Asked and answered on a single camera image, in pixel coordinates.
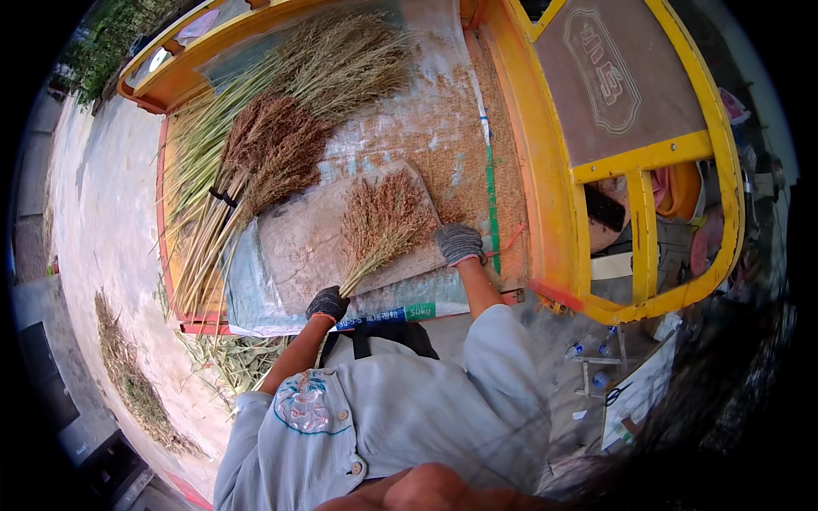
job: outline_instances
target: blue label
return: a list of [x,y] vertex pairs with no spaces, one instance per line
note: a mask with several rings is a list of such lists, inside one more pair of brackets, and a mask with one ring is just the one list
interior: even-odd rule
[[387,312],[379,312],[377,314],[373,314],[372,316],[367,316],[364,318],[358,318],[355,320],[342,320],[339,321],[335,327],[338,330],[349,330],[361,324],[371,325],[373,323],[380,323],[382,321],[388,321],[390,323],[405,323],[406,320],[407,320],[406,311],[404,310],[404,307],[400,307],[399,309],[392,309],[391,311]]

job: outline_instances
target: embroidery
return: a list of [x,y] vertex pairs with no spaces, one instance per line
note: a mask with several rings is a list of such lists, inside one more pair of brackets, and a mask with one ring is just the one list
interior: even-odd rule
[[320,373],[306,370],[288,378],[276,393],[276,412],[285,424],[302,433],[315,433],[330,423],[324,407],[326,380]]

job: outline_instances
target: green stripe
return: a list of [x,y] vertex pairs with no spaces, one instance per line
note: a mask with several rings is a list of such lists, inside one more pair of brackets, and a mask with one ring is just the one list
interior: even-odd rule
[[[500,224],[497,223],[497,193],[494,191],[494,158],[492,157],[492,147],[486,146],[486,192],[488,193],[488,222],[491,228],[493,252],[500,251]],[[492,256],[492,266],[494,271],[500,275],[500,254]]]

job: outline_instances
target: scissors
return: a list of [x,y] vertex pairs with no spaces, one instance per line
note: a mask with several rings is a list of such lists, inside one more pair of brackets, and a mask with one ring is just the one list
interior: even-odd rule
[[605,407],[607,408],[608,406],[611,406],[613,403],[615,403],[616,400],[619,399],[619,396],[622,395],[623,392],[625,392],[625,389],[630,387],[631,385],[633,385],[633,382],[630,382],[628,385],[625,385],[622,388],[617,387],[611,392],[609,392],[608,396],[605,398]]

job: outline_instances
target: concrete ground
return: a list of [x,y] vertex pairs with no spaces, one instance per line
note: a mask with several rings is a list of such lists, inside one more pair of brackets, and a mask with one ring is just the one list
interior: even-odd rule
[[[160,116],[118,96],[96,118],[81,111],[72,99],[66,100],[53,142],[53,239],[80,349],[120,427],[167,483],[181,479],[210,501],[231,423],[218,400],[209,401],[209,390],[198,378],[181,388],[190,360],[174,336],[173,321],[165,323],[160,305],[152,298],[161,270],[155,248],[155,157],[161,122]],[[125,410],[98,349],[93,299],[100,289],[119,313],[126,336],[138,347],[139,362],[171,422],[201,446],[204,458],[168,453]],[[574,394],[582,386],[581,366],[563,355],[586,333],[603,337],[605,328],[584,316],[557,317],[547,309],[536,312],[536,305],[536,298],[528,293],[515,311],[531,331],[543,360],[542,385],[550,397],[553,423],[548,458],[555,459],[591,444],[601,434],[601,402]],[[438,353],[452,361],[461,356],[469,325],[468,315],[425,323]],[[587,416],[574,421],[571,414],[580,410],[588,410]]]

